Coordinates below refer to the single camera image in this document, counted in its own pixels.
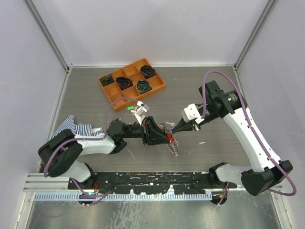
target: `blue and white striped fabric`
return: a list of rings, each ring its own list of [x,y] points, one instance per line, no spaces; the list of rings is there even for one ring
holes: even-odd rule
[[[75,118],[73,115],[70,115],[63,123],[57,128],[54,132],[52,138],[54,138],[57,134],[61,131],[70,129],[72,133],[75,135],[82,135],[82,136],[99,136],[103,134],[102,128],[95,128],[92,129],[91,124],[82,124],[78,123],[75,125]]]

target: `orange tray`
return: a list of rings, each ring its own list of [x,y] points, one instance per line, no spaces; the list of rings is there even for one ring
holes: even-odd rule
[[[142,101],[143,99],[156,94],[157,92],[163,90],[166,86],[166,83],[163,81],[163,79],[159,76],[159,74],[156,72],[156,75],[147,79],[147,81],[149,82],[149,84],[151,85],[152,89],[148,92],[145,92],[143,94],[140,94],[138,92],[138,90],[136,89],[135,85],[137,85],[139,80],[146,80],[144,78],[144,76],[141,74],[140,72],[140,68],[143,65],[149,65],[149,62],[146,59],[141,59],[139,61],[136,61],[132,64],[129,64],[123,68],[120,68],[114,72],[108,73],[106,75],[103,75],[102,77],[98,78],[98,81],[102,87],[102,89],[104,90],[107,98],[109,99],[110,103],[114,102],[117,99],[123,98],[123,97],[130,97],[130,98],[134,98],[136,100],[140,100]],[[107,86],[103,86],[101,83],[101,78],[103,78],[104,76],[107,76],[109,74],[112,74],[112,77],[114,79],[114,83],[111,83]],[[132,80],[133,86],[125,89],[125,90],[121,90],[120,87],[118,86],[117,82],[116,82],[116,78],[120,77],[120,76],[124,76],[127,77],[129,79]],[[135,102],[132,100],[120,100],[117,103],[115,103],[112,107],[114,108],[114,110],[120,111],[122,109],[125,109],[128,106],[131,106],[132,104],[134,104]]]

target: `cable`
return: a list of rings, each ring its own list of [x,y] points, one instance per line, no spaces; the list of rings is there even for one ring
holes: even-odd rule
[[[146,93],[152,89],[151,85],[147,80],[139,80],[136,88],[140,94]]]
[[[101,78],[101,83],[104,87],[111,84],[111,83],[114,83],[114,79],[112,77],[112,74],[109,74],[109,75],[104,76],[103,78]]]
[[[228,194],[229,191],[229,182],[226,182],[225,188],[224,188],[224,193],[223,196],[221,197],[219,203],[217,204],[220,207],[220,204],[222,203],[224,196]]]
[[[145,79],[149,79],[156,75],[156,70],[154,70],[151,66],[149,65],[143,65],[140,69],[142,75],[145,77]]]
[[[113,103],[111,103],[106,111],[106,115],[105,115],[105,134],[100,137],[100,138],[91,138],[91,137],[78,137],[78,138],[72,138],[72,139],[69,139],[63,143],[61,143],[56,149],[55,151],[52,153],[52,155],[50,156],[49,160],[48,160],[48,163],[46,164],[45,168],[44,168],[44,171],[43,171],[43,175],[44,177],[48,177],[49,174],[48,174],[48,171],[49,171],[49,168],[50,168],[50,164],[52,163],[53,159],[55,158],[56,154],[59,152],[59,150],[64,146],[66,145],[67,143],[69,142],[73,142],[73,141],[101,141],[103,140],[106,136],[107,136],[107,114],[110,110],[110,108],[115,104],[117,103],[118,101],[120,100],[133,100],[135,101],[136,103],[138,102],[137,100],[133,99],[133,98],[129,98],[129,97],[124,97],[124,98],[120,98],[120,99],[117,99],[115,100]],[[87,195],[89,197],[96,197],[96,198],[99,198],[99,197],[106,197],[110,192],[108,193],[105,193],[105,194],[102,194],[102,195],[97,195],[97,196],[93,196],[93,195],[89,195],[88,193],[86,193],[84,190],[81,189],[81,187],[78,185],[77,181],[73,178],[71,178],[71,180],[74,182],[74,184],[76,185],[76,187],[84,194],[84,195]],[[91,203],[90,205],[94,205],[94,204],[97,204],[99,203],[103,198]]]
[[[123,76],[117,77],[116,82],[122,91],[133,86],[132,81],[129,78]]]
[[[242,98],[242,95],[238,89],[238,87],[234,84],[234,82],[230,79],[229,76],[227,76],[225,73],[221,72],[221,71],[218,71],[218,70],[210,70],[208,71],[205,75],[204,75],[204,78],[203,78],[203,83],[202,83],[202,89],[204,90],[205,88],[205,82],[206,82],[206,78],[209,74],[211,73],[218,73],[220,75],[222,75],[224,78],[226,78],[231,84],[232,86],[234,87],[234,89],[236,90],[237,94],[238,94],[238,97],[239,97],[239,100],[242,104],[242,109],[243,109],[243,112],[244,112],[244,116],[248,122],[248,125],[249,127],[251,128],[255,138],[257,139],[259,145],[262,147],[262,149],[264,150],[264,152],[266,153],[266,155],[268,156],[268,158],[270,158],[270,160],[272,161],[272,163],[281,171],[281,173],[284,175],[284,177],[289,181],[289,183],[291,184],[292,188],[293,188],[293,192],[292,193],[283,193],[283,192],[280,192],[280,191],[275,191],[275,190],[272,190],[272,189],[269,189],[270,192],[274,192],[274,193],[277,193],[277,194],[280,194],[280,195],[284,195],[284,196],[294,196],[296,194],[296,186],[295,184],[293,183],[292,179],[288,176],[288,174],[282,169],[282,167],[279,166],[279,164],[271,157],[271,154],[269,153],[269,151],[266,149],[266,147],[264,146],[261,138],[258,136],[256,130],[252,127],[252,124],[251,124],[251,121],[250,121],[250,118],[247,114],[247,111],[246,111],[246,107],[244,105],[244,100]],[[206,98],[205,98],[205,93],[203,93],[203,116],[202,118],[204,118],[206,114]]]

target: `purple cable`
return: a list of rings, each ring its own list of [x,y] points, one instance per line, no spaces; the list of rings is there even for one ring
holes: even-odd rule
[[[223,196],[221,197],[219,203],[217,204],[218,206],[220,206],[220,204],[222,203],[222,201],[223,201],[223,199],[224,199],[224,196],[227,194],[228,187],[229,187],[229,182],[227,182],[227,184],[225,185],[224,193],[223,193]]]
[[[220,75],[222,75],[224,78],[226,78],[231,84],[232,86],[234,87],[234,89],[236,90],[237,94],[238,94],[238,97],[239,97],[239,100],[242,104],[242,109],[243,109],[243,112],[244,112],[244,116],[246,117],[246,120],[248,122],[248,125],[250,126],[254,136],[256,137],[259,145],[262,147],[262,149],[264,150],[264,152],[266,153],[266,155],[270,158],[270,160],[272,161],[272,163],[281,171],[281,173],[284,175],[285,178],[287,178],[287,180],[289,181],[289,183],[291,184],[292,188],[293,188],[293,192],[292,193],[283,193],[283,192],[280,192],[280,191],[275,191],[275,190],[272,190],[272,189],[269,189],[270,192],[274,192],[274,193],[277,193],[277,194],[280,194],[280,195],[284,195],[284,196],[294,196],[296,194],[296,186],[295,184],[293,183],[292,179],[288,176],[288,174],[282,169],[282,167],[279,166],[279,164],[271,157],[271,154],[268,152],[267,148],[264,146],[261,138],[258,136],[256,130],[252,127],[252,124],[251,124],[251,121],[250,121],[250,118],[247,114],[247,111],[246,111],[246,107],[244,105],[244,101],[243,101],[243,98],[242,98],[242,95],[238,89],[238,87],[234,84],[234,82],[230,79],[229,76],[227,76],[225,73],[221,72],[221,71],[218,71],[218,70],[210,70],[208,71],[205,75],[204,75],[204,78],[203,78],[203,83],[202,83],[202,89],[204,90],[205,89],[205,82],[206,82],[206,78],[209,74],[211,73],[218,73]],[[206,114],[206,98],[205,98],[205,93],[203,93],[203,116],[202,118],[204,118]]]
[[[106,111],[106,115],[105,115],[105,133],[104,133],[104,136],[101,137],[101,138],[92,138],[92,137],[85,137],[85,138],[73,138],[73,139],[69,139],[63,143],[61,143],[57,148],[56,150],[53,152],[53,154],[50,156],[49,160],[48,160],[48,163],[46,164],[45,168],[44,168],[44,177],[48,177],[49,174],[48,174],[48,171],[49,171],[49,168],[50,168],[50,164],[51,162],[53,161],[53,159],[55,158],[56,154],[59,152],[59,150],[64,146],[66,145],[67,143],[69,142],[73,142],[73,141],[79,141],[79,140],[86,140],[86,141],[101,141],[103,140],[106,136],[107,136],[107,114],[110,110],[110,108],[115,104],[117,103],[118,101],[120,100],[133,100],[135,101],[136,103],[138,102],[137,100],[133,99],[133,98],[129,98],[129,97],[124,97],[124,98],[120,98],[120,99],[117,99],[116,101],[114,101],[112,104],[109,105],[107,111]],[[105,194],[102,194],[102,195],[97,195],[97,196],[94,196],[94,195],[89,195],[88,193],[86,193],[84,190],[81,189],[81,187],[78,185],[77,181],[73,178],[71,178],[71,180],[75,183],[76,187],[84,194],[84,195],[87,195],[89,197],[96,197],[96,198],[99,198],[101,197],[101,199],[91,203],[90,205],[94,205],[94,204],[97,204],[99,203],[102,199],[104,199],[110,192],[107,192]]]

